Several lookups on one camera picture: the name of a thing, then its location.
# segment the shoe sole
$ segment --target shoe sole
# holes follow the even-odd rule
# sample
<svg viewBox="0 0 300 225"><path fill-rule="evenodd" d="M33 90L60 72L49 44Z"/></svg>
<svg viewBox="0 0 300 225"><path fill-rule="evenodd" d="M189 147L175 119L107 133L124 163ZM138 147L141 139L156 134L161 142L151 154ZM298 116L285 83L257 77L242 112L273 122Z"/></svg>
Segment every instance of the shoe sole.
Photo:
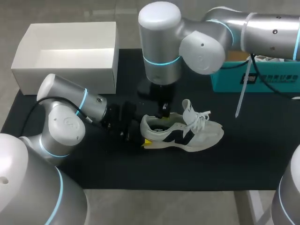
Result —
<svg viewBox="0 0 300 225"><path fill-rule="evenodd" d="M202 150L208 149L208 148L216 145L222 139L223 135L224 135L224 130L222 130L220 132L219 138L216 142L213 142L213 143L210 143L207 145L197 146L197 147L186 146L186 145L177 144L174 142L152 142L150 145L145 145L144 149L165 149L168 147L177 147L177 148L181 148L187 152L202 151Z"/></svg>

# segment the shoe upper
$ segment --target shoe upper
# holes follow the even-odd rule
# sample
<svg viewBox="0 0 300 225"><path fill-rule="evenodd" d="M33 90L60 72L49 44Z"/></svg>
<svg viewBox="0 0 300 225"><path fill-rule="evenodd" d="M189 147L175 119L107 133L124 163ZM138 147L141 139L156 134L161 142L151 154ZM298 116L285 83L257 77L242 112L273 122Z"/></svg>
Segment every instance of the shoe upper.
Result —
<svg viewBox="0 0 300 225"><path fill-rule="evenodd" d="M209 120L210 112L195 112L188 99L182 101L183 115L171 113L169 118L158 119L144 115L141 134L152 142L175 142L188 146L199 146L219 141L222 126Z"/></svg>

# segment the teal shoe box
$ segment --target teal shoe box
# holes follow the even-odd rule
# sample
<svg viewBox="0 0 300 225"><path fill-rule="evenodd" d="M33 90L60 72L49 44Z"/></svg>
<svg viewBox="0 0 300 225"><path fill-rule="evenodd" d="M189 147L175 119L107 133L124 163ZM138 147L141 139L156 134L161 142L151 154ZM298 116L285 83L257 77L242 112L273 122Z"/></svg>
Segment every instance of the teal shoe box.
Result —
<svg viewBox="0 0 300 225"><path fill-rule="evenodd" d="M243 61L225 62L224 67L233 67ZM300 92L300 62L256 62L259 72L270 85L280 92ZM241 92L247 64L233 69L220 69L211 74L215 92ZM246 92L272 92L258 77L251 65Z"/></svg>

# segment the black cable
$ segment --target black cable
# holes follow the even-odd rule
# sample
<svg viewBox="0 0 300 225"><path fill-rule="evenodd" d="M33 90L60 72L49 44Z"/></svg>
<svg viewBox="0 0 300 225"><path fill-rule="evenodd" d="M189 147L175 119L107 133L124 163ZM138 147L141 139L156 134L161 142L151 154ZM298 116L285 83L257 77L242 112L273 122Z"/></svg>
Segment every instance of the black cable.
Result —
<svg viewBox="0 0 300 225"><path fill-rule="evenodd" d="M221 69L234 69L234 68L242 67L242 66L246 65L248 62L249 62L249 60L247 60L247 61L245 61L245 62L243 62L241 64L232 66L232 67L221 67Z"/></svg>
<svg viewBox="0 0 300 225"><path fill-rule="evenodd" d="M38 104L40 103L40 102L42 102L42 101L45 101L45 100L47 100L47 99L56 99L56 100L63 100L63 101L65 101L65 102L67 102L67 103L69 103L70 105L72 105L78 112L80 112L80 114L89 122L89 123L91 123L91 124L93 124L94 126L97 126L98 127L98 124L96 124L96 123L94 123L78 106L76 106L73 102L71 102L69 99L67 99L67 98L65 98L65 97L58 97L58 96L49 96L49 97L44 97L44 98L41 98L40 100L38 100L35 104L34 104L34 106L30 109L30 111L29 111L29 113L28 113L28 115L27 115L27 117L26 117L26 120L25 120L25 122L24 122L24 124L23 124L23 127L22 127L22 129L21 129L21 134L20 134L20 136L22 136L23 135L23 132L24 132L24 129L25 129L25 127L26 127L26 124L27 124L27 122L28 122L28 120L29 120L29 118L30 118L30 115L32 114L32 112L33 112L33 110L38 106Z"/></svg>
<svg viewBox="0 0 300 225"><path fill-rule="evenodd" d="M251 56L251 59L252 59L252 63L253 63L253 66L254 66L254 69L258 75L258 77L261 79L261 81L264 83L264 85L266 85L271 91L273 91L275 94L278 94L284 98L288 98L290 100L293 100L293 97L292 96L289 96L285 93L282 93L280 91L278 91L277 89L275 89L273 86L271 86L269 83L266 82L266 80L264 79L264 77L261 75L261 73L259 72L258 70L258 67L257 67L257 64L256 64L256 61L255 61L255 55L253 54L250 54Z"/></svg>

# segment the black n logo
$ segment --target black n logo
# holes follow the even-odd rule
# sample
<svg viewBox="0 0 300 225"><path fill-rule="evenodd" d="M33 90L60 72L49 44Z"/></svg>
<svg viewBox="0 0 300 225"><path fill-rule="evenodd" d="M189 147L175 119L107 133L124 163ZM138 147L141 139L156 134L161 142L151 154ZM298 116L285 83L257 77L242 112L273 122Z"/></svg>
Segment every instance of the black n logo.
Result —
<svg viewBox="0 0 300 225"><path fill-rule="evenodd" d="M175 140L175 143L177 144L187 145L194 136L194 133L189 130L189 132L183 138L183 130L174 130L163 141L172 142Z"/></svg>

